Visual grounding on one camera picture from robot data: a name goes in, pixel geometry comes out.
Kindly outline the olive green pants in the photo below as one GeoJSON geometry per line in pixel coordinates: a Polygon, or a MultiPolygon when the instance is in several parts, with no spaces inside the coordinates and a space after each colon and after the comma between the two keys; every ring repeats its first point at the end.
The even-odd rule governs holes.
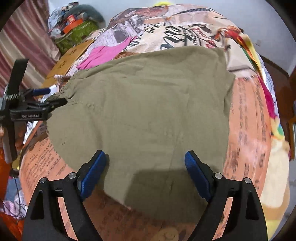
{"type": "Polygon", "coordinates": [[[185,166],[193,150],[224,166],[235,76],[224,50],[199,46],[135,54],[74,75],[47,120],[54,149],[73,170],[109,156],[98,187],[155,219],[198,222],[206,201],[185,166]]]}

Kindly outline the colourful blanket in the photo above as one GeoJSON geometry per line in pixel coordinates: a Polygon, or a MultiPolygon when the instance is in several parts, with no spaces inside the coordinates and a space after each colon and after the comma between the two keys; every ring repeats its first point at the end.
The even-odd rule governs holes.
{"type": "Polygon", "coordinates": [[[263,60],[255,51],[250,38],[243,33],[242,29],[232,25],[225,30],[225,37],[235,41],[252,64],[252,68],[256,72],[257,79],[263,89],[270,116],[271,150],[265,182],[260,196],[266,218],[268,239],[270,240],[280,226],[280,222],[290,202],[288,183],[290,146],[285,140],[279,115],[276,113],[278,108],[276,107],[273,80],[264,66],[263,60]]]}

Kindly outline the striped maroon curtain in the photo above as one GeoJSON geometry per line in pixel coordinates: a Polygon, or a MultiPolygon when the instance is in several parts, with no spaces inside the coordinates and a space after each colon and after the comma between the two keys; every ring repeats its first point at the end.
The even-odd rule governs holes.
{"type": "Polygon", "coordinates": [[[21,87],[39,88],[60,59],[48,35],[48,1],[24,1],[1,30],[1,95],[16,59],[29,59],[21,87]]]}

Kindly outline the pink folded garment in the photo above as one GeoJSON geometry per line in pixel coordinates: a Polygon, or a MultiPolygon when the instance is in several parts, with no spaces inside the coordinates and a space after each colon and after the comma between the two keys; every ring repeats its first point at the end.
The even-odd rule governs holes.
{"type": "Polygon", "coordinates": [[[99,46],[94,48],[90,52],[88,57],[81,64],[77,66],[77,69],[78,70],[90,69],[112,60],[136,38],[137,37],[128,37],[122,43],[116,46],[111,46],[111,47],[99,46]]]}

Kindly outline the orange box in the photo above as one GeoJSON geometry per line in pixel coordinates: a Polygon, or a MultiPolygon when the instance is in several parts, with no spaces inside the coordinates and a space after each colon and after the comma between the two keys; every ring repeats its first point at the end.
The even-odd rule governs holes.
{"type": "Polygon", "coordinates": [[[78,19],[74,15],[69,15],[67,17],[66,27],[63,29],[65,34],[69,33],[73,28],[77,27],[78,25],[82,24],[84,21],[83,19],[78,19]]]}

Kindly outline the newspaper print bedsheet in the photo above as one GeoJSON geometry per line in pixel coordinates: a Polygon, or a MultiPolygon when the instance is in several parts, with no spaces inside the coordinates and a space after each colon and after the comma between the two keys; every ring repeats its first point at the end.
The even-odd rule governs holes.
{"type": "Polygon", "coordinates": [[[193,150],[214,172],[252,179],[272,237],[290,200],[289,145],[273,82],[249,37],[223,15],[191,4],[127,9],[89,50],[142,31],[114,59],[75,61],[68,104],[26,146],[25,201],[38,181],[62,179],[101,149],[110,163],[85,206],[104,240],[186,240],[204,212],[187,173],[193,150]]]}

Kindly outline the wooden door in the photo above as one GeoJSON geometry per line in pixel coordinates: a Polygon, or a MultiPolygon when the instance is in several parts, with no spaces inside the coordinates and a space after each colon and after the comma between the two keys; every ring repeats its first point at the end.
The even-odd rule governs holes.
{"type": "Polygon", "coordinates": [[[280,124],[283,128],[285,139],[290,144],[290,160],[295,159],[295,147],[292,130],[292,121],[295,121],[293,103],[295,101],[295,88],[290,85],[289,75],[278,65],[260,55],[265,67],[273,80],[277,109],[280,124]]]}

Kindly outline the yellow round object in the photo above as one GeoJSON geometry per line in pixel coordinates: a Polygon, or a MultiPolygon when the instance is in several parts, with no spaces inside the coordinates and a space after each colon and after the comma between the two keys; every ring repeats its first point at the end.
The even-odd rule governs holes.
{"type": "Polygon", "coordinates": [[[153,6],[170,6],[172,4],[174,3],[172,3],[171,1],[158,1],[153,6]]]}

